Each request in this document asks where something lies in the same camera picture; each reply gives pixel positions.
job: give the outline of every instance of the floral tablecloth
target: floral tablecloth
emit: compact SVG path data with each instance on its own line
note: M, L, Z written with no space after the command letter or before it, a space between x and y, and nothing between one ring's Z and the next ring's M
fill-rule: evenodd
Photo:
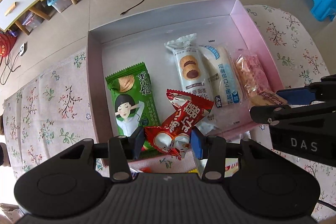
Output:
M315 43L296 17L265 5L245 8L267 43L285 88L298 88L329 75ZM252 139L272 148L267 125L260 125L250 133ZM320 184L320 199L336 206L336 168L275 152L311 173ZM319 221L332 215L334 211L318 204L312 216Z
M86 49L52 66L5 100L3 119L16 179L79 140L96 142ZM97 170L102 171L101 160Z

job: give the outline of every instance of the ribbed black surface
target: ribbed black surface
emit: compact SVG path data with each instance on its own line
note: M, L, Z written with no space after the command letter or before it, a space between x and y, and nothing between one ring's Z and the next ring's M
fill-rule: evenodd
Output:
M43 220L25 216L19 224L311 224L311 217L273 221L237 208L221 186L203 183L197 174L144 174L112 187L106 199L80 216Z

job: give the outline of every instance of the green snack package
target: green snack package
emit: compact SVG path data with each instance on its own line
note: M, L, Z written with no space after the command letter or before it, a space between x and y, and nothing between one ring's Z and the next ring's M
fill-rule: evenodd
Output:
M138 126L159 126L151 79L145 63L105 78L111 91L119 135L131 136ZM143 150L154 149L145 141Z

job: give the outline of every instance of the wooden drawer handle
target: wooden drawer handle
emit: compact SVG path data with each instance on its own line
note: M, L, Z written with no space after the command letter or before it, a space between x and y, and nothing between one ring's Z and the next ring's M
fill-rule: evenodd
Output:
M16 7L16 2L14 2L5 12L5 16L7 16L11 11L14 10L14 8Z

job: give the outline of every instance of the open cardboard box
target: open cardboard box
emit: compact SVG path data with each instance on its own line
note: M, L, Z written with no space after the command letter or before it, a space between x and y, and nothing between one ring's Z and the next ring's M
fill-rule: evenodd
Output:
M87 45L87 73L92 120L100 142L116 132L115 109L105 77L145 62L151 77L154 101L163 122L174 109L167 89L181 90L173 55L164 42L197 33L197 44L223 46L234 60L239 48L258 55L273 91L283 85L258 28L239 0L201 0L171 5L127 16L91 30ZM216 109L221 115L220 136L230 139L256 124L248 102ZM232 119L239 119L233 124Z

